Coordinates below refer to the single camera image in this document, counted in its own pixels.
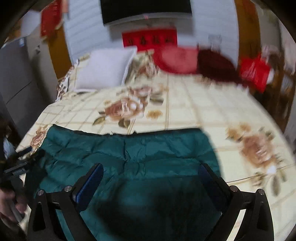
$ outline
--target red cushion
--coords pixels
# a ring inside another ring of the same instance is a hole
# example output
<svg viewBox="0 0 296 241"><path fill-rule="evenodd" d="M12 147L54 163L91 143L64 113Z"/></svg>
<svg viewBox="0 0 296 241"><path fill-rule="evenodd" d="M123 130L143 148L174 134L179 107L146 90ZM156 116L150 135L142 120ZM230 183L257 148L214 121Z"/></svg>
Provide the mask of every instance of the red cushion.
<svg viewBox="0 0 296 241"><path fill-rule="evenodd" d="M197 54L197 48L166 45L155 50L153 60L155 65L169 73L196 74Z"/></svg>

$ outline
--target green puffer garment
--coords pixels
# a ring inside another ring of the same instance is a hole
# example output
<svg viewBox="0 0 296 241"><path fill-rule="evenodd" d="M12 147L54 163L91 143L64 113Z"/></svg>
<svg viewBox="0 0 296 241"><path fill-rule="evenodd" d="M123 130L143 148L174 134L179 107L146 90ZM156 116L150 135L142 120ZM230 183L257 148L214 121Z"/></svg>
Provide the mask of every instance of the green puffer garment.
<svg viewBox="0 0 296 241"><path fill-rule="evenodd" d="M200 129L133 135L96 135L52 126L45 150L26 177L31 197L62 190L94 163L104 177L85 223L103 241L204 240L220 217L197 176L207 163L220 176L209 140ZM73 240L61 212L62 228Z"/></svg>

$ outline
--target metal screw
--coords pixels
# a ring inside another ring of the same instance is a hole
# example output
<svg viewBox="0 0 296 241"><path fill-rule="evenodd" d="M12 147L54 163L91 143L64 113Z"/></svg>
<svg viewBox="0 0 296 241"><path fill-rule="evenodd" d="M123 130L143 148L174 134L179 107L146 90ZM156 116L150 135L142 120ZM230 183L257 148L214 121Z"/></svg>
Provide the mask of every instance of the metal screw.
<svg viewBox="0 0 296 241"><path fill-rule="evenodd" d="M230 190L233 192L237 192L239 189L236 186L230 186Z"/></svg>
<svg viewBox="0 0 296 241"><path fill-rule="evenodd" d="M72 186L66 186L64 190L65 192L70 192L72 190Z"/></svg>
<svg viewBox="0 0 296 241"><path fill-rule="evenodd" d="M39 190L39 191L37 192L38 196L43 195L43 193L44 193L44 190Z"/></svg>
<svg viewBox="0 0 296 241"><path fill-rule="evenodd" d="M264 195L265 194L265 191L263 189L258 189L258 192L261 194L261 195Z"/></svg>

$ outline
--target human hand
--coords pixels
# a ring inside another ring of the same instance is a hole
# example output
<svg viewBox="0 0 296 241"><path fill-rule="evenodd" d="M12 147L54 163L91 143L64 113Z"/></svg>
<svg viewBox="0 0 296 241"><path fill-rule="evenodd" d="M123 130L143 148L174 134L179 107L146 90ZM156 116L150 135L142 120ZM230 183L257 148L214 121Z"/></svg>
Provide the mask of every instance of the human hand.
<svg viewBox="0 0 296 241"><path fill-rule="evenodd" d="M22 194L17 194L15 192L7 189L0 188L0 218L4 220L10 220L12 222L17 222L15 219L9 203L16 199L15 208L20 212L24 213L27 209L26 197Z"/></svg>

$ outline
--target plaid pattern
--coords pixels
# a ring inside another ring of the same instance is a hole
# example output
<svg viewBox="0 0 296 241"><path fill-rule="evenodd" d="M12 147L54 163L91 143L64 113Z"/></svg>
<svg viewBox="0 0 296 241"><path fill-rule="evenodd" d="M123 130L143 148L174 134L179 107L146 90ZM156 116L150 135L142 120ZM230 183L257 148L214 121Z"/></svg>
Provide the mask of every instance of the plaid pattern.
<svg viewBox="0 0 296 241"><path fill-rule="evenodd" d="M127 96L126 86L82 95L69 92L63 100L49 105L42 112L22 140L19 149L30 145L40 127L48 130L53 124L96 134L131 134L135 131L198 127L210 138L223 179L242 191L255 192L258 188L263 188L271 208L275 240L282 241L287 237L296 223L295 160L279 128L253 97L233 84L217 85L200 75L185 77L161 71L152 79L141 76L129 86L150 86L152 89L161 86L164 89L163 103L149 102L144 116L131 119L127 128L108 118L93 125L108 106ZM284 160L278 168L285 173L286 181L280 179L275 187L272 181L274 173L270 173L266 167L254 167L241 153L242 144L227 138L227 129L241 123L247 123L254 133L264 127L275 136L272 140L273 150ZM258 172L266 175L262 186L258 185ZM229 240L235 238L243 214L244 210L241 211Z"/></svg>

